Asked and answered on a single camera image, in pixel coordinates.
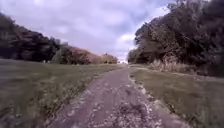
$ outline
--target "treeline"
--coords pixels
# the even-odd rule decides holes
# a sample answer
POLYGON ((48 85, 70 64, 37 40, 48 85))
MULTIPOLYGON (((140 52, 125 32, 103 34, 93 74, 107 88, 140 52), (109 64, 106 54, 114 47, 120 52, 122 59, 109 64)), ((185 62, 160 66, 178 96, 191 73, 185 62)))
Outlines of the treeline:
POLYGON ((105 55, 98 56, 59 39, 45 37, 0 13, 0 58, 59 64, 117 63, 116 57, 105 55))
POLYGON ((153 19, 135 35, 136 49, 130 63, 181 63, 221 72, 224 64, 224 1, 177 0, 168 5, 170 13, 153 19))

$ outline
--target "dirt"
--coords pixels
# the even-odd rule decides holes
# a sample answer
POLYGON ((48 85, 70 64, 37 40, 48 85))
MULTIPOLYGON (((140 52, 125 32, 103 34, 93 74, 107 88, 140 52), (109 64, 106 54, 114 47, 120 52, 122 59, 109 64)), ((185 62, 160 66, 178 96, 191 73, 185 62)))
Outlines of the dirt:
POLYGON ((125 68, 103 74, 64 106, 49 128, 190 128, 129 77, 125 68))

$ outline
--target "tree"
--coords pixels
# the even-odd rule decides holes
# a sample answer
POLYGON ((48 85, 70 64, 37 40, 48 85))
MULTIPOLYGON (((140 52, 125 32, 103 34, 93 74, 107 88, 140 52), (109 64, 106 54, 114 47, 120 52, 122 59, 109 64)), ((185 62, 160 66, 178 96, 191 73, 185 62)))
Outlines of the tree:
POLYGON ((76 64, 75 57, 69 48, 61 47, 52 58, 52 63, 57 64, 76 64))

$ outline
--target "sky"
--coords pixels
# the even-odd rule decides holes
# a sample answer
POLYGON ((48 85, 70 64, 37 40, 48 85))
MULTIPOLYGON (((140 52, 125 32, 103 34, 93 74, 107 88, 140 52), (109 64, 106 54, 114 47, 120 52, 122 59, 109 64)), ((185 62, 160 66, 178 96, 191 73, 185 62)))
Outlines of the sky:
POLYGON ((95 54, 125 61, 134 33, 168 13, 172 0, 0 0, 0 11, 17 24, 95 54))

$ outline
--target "grassy field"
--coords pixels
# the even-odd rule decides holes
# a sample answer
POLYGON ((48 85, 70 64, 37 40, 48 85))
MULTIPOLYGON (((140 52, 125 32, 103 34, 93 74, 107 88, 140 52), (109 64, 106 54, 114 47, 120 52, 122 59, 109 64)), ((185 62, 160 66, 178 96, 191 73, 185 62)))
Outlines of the grassy field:
POLYGON ((64 66, 0 59, 0 127, 43 127, 62 104, 116 65, 64 66))
POLYGON ((224 82, 138 70, 132 73, 153 97, 195 128, 224 128, 224 82))

